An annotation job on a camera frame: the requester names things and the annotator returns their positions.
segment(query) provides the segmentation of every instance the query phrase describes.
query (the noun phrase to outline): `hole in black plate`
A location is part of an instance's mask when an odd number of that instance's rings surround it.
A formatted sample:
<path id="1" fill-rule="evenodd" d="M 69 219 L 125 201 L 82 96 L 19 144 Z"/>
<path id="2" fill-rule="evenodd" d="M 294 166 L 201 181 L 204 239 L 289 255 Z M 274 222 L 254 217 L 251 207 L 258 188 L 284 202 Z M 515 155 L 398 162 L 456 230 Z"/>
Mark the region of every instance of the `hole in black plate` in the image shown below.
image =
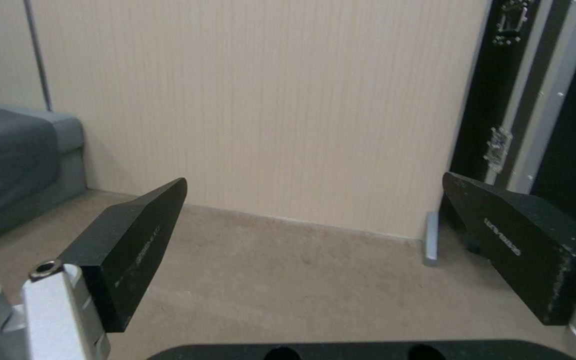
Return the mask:
<path id="1" fill-rule="evenodd" d="M 446 357 L 432 346 L 416 344 L 408 351 L 408 360 L 446 360 Z"/>
<path id="2" fill-rule="evenodd" d="M 263 360 L 302 360 L 302 357 L 290 347 L 282 346 L 268 351 Z"/>

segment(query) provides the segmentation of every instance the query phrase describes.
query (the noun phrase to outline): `metal latch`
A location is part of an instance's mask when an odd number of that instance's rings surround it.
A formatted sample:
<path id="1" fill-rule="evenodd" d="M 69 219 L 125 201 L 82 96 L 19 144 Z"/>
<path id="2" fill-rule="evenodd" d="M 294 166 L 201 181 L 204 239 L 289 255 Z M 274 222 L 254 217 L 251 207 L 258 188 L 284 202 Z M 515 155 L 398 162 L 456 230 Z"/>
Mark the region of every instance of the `metal latch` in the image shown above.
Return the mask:
<path id="1" fill-rule="evenodd" d="M 533 0 L 508 0 L 501 6 L 501 18 L 496 24 L 496 36 L 492 43 L 509 46 L 521 41 L 521 32 L 528 18 L 528 7 Z"/>
<path id="2" fill-rule="evenodd" d="M 503 127 L 498 129 L 492 127 L 490 130 L 492 130 L 492 137 L 490 137 L 490 141 L 486 142 L 488 150 L 484 159 L 488 162 L 488 167 L 499 174 L 504 168 L 513 135 Z"/>

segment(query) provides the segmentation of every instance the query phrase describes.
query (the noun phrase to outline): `gray fabric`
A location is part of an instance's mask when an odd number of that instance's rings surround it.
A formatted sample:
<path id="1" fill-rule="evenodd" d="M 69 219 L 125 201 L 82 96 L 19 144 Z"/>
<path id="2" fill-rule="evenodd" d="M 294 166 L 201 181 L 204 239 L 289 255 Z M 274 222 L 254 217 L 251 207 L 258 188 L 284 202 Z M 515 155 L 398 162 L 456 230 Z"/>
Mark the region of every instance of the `gray fabric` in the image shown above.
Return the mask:
<path id="1" fill-rule="evenodd" d="M 59 159 L 60 175 L 57 181 L 42 191 L 0 209 L 0 233 L 34 219 L 86 191 L 82 149 L 62 153 Z"/>
<path id="2" fill-rule="evenodd" d="M 54 126 L 54 129 L 57 131 L 57 146 L 60 153 L 66 153 L 67 151 L 81 148 L 84 144 L 82 124 L 71 114 L 66 114 L 64 112 L 48 112 L 45 110 L 34 110 L 8 105 L 0 105 L 0 109 L 50 121 L 52 126 Z"/>
<path id="3" fill-rule="evenodd" d="M 52 123 L 0 109 L 0 209 L 50 185 L 59 169 Z"/>

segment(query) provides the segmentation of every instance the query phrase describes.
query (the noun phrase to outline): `carpet floor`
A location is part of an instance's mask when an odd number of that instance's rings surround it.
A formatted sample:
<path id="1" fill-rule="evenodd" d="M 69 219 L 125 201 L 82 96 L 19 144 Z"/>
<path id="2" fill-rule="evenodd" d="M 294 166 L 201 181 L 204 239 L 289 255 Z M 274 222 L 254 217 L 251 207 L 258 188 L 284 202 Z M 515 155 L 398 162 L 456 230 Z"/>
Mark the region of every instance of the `carpet floor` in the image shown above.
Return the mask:
<path id="1" fill-rule="evenodd" d="M 0 236 L 12 303 L 29 269 L 54 258 L 105 207 L 131 196 L 88 191 Z M 439 265 L 418 241 L 185 205 L 110 359 L 185 344 L 521 339 L 562 349 L 487 260 L 446 226 Z"/>

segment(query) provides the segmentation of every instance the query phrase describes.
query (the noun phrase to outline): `wall panel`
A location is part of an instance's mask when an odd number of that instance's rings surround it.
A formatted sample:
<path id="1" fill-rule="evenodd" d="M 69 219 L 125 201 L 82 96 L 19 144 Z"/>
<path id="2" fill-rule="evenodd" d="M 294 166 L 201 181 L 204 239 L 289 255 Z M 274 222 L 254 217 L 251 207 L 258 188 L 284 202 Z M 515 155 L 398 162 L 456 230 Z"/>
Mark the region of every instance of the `wall panel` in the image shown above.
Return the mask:
<path id="1" fill-rule="evenodd" d="M 0 0 L 0 104 L 46 108 L 22 0 Z"/>
<path id="2" fill-rule="evenodd" d="M 484 0 L 33 0 L 89 186 L 420 237 Z"/>

